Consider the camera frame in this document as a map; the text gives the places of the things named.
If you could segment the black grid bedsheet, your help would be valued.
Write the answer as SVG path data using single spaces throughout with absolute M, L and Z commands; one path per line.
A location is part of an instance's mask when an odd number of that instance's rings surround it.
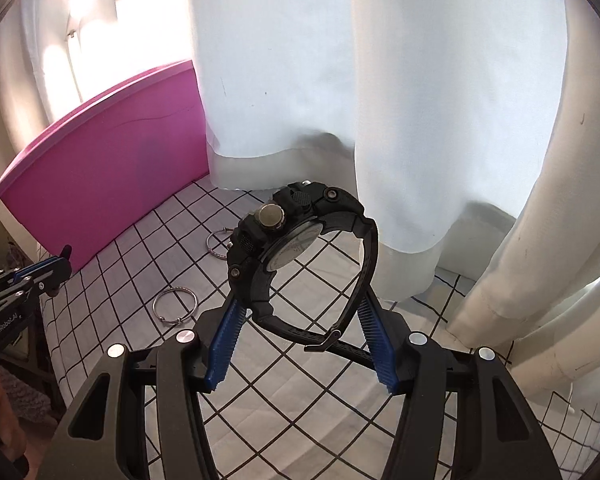
M 74 270 L 44 304 L 68 409 L 111 346 L 158 347 L 234 297 L 245 322 L 230 365 L 198 396 L 215 479 L 385 479 L 404 399 L 379 381 L 358 319 L 367 296 L 378 300 L 370 286 L 377 253 L 374 222 L 340 188 L 297 183 L 264 200 L 189 185 Z M 419 299 L 378 302 L 443 347 L 442 308 L 427 304 L 431 320 L 417 325 Z M 155 387 L 144 399 L 146 479 L 167 479 Z M 454 479 L 456 399 L 445 397 L 433 479 Z M 600 448 L 531 409 L 557 479 L 600 479 Z

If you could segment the pink plastic bin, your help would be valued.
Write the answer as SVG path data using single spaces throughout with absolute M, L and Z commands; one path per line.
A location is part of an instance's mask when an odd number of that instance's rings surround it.
M 208 174 L 192 61 L 116 84 L 49 125 L 0 177 L 0 202 L 40 245 L 69 245 L 80 270 L 189 183 Z

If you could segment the white curtain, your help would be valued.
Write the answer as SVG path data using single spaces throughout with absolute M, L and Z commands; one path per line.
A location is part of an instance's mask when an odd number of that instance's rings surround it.
M 474 287 L 467 347 L 520 388 L 600 398 L 600 0 L 5 0 L 0 107 L 23 153 L 117 82 L 191 60 L 221 188 L 353 188 L 381 297 Z

